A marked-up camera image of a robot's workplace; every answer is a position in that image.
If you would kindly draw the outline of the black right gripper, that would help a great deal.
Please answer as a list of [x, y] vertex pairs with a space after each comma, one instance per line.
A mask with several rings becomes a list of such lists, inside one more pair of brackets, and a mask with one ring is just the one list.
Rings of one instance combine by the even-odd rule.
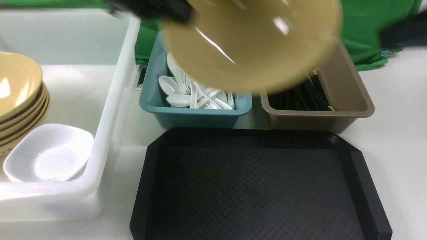
[[383, 28], [380, 31], [380, 45], [383, 49], [426, 47], [427, 13], [408, 16]]

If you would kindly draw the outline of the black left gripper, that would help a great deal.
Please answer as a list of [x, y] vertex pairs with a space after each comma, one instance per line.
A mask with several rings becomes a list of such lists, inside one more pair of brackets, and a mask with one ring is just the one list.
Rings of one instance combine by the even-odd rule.
[[189, 23], [194, 8], [187, 0], [106, 0], [113, 10], [131, 12], [141, 20], [166, 19]]

